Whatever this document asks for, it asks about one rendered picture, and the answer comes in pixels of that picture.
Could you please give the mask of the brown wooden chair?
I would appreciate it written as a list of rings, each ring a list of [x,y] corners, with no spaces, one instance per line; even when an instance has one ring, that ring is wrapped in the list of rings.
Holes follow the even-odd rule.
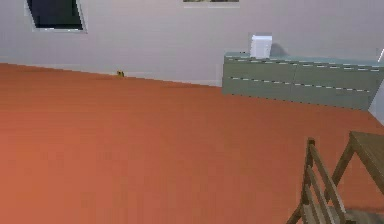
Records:
[[[384,224],[384,215],[347,209],[331,180],[315,140],[307,140],[301,198],[286,224]]]

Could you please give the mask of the white box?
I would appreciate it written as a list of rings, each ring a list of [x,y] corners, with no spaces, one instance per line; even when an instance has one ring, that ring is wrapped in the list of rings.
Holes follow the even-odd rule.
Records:
[[[251,38],[250,56],[257,59],[264,59],[270,57],[272,46],[271,36],[257,36],[253,35]]]

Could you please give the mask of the grey-green chest of drawers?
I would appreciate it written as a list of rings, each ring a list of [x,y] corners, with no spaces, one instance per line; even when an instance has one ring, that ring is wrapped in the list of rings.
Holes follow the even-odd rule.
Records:
[[[384,62],[224,54],[222,92],[367,110],[384,81]]]

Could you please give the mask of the dark window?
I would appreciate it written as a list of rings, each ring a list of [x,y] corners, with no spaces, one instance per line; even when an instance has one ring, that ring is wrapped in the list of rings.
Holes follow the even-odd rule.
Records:
[[[82,0],[24,0],[34,32],[86,33]]]

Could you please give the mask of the brown wooden table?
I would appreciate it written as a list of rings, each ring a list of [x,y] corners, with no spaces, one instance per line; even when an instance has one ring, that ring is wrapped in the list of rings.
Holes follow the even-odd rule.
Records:
[[[359,157],[384,196],[384,135],[358,131],[349,132],[348,143],[331,177],[335,186],[340,183],[354,154]]]

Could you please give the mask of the framed wall picture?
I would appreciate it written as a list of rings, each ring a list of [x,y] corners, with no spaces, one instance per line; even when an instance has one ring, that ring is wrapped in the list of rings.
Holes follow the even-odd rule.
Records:
[[[240,7],[240,0],[182,0],[182,4],[189,8],[236,8]]]

